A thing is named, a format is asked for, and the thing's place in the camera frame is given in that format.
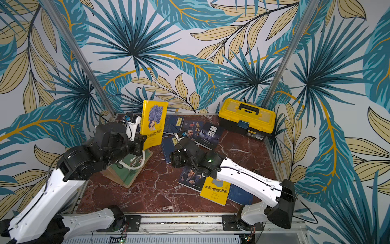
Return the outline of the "green beige canvas bag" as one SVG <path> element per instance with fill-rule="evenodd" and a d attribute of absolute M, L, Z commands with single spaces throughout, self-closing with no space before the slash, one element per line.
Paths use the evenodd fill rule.
<path fill-rule="evenodd" d="M 153 152 L 148 149 L 140 156 L 129 154 L 119 164 L 110 165 L 101 174 L 122 187 L 129 188 L 152 155 Z"/>

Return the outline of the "dark book old man front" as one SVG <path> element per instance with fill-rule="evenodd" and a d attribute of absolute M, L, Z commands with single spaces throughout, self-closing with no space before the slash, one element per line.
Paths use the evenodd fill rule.
<path fill-rule="evenodd" d="M 201 192 L 206 178 L 196 174 L 189 166 L 185 166 L 178 183 L 197 192 Z"/>

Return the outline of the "yellow book purple hedgehog cover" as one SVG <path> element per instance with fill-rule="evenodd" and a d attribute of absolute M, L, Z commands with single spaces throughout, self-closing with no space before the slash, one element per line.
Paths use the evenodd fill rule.
<path fill-rule="evenodd" d="M 140 134 L 146 136 L 143 149 L 161 145 L 164 133 L 168 102 L 146 100 L 143 102 Z"/>

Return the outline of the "yellow book cartoon figure cover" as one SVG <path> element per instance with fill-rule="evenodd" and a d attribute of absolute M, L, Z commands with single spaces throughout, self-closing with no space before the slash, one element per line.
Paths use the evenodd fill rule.
<path fill-rule="evenodd" d="M 229 196 L 230 187 L 231 184 L 228 182 L 207 177 L 200 196 L 214 203 L 225 206 Z"/>

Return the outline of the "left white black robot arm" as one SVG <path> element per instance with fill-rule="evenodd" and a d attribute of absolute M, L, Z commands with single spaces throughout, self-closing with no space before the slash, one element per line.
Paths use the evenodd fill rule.
<path fill-rule="evenodd" d="M 79 217 L 62 216 L 77 190 L 95 173 L 127 155 L 144 156 L 146 136 L 137 133 L 141 117 L 128 112 L 121 122 L 96 127 L 95 136 L 60 156 L 56 168 L 32 201 L 12 219 L 1 221 L 1 236 L 11 244 L 60 244 L 90 231 L 123 231 L 126 217 L 112 205 Z"/>

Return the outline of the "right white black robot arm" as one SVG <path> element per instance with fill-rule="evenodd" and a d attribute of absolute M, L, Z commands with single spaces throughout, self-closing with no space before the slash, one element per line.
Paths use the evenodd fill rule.
<path fill-rule="evenodd" d="M 188 137 L 178 138 L 170 158 L 174 167 L 188 166 L 203 178 L 231 183 L 257 197 L 259 203 L 245 205 L 237 212 L 235 221 L 240 228 L 268 221 L 280 228 L 291 229 L 296 194 L 290 180 L 268 179 L 214 150 L 204 151 Z"/>

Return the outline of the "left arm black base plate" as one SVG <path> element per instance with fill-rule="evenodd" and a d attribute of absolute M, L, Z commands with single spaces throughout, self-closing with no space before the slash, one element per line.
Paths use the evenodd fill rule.
<path fill-rule="evenodd" d="M 141 223 L 141 215 L 125 215 L 118 217 L 106 229 L 97 230 L 97 232 L 138 232 Z"/>

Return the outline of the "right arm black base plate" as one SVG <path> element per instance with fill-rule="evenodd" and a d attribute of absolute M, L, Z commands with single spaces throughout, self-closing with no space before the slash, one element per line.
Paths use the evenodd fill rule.
<path fill-rule="evenodd" d="M 262 231 L 264 230 L 263 223 L 249 225 L 238 218 L 235 214 L 222 215 L 222 226 L 224 231 Z"/>

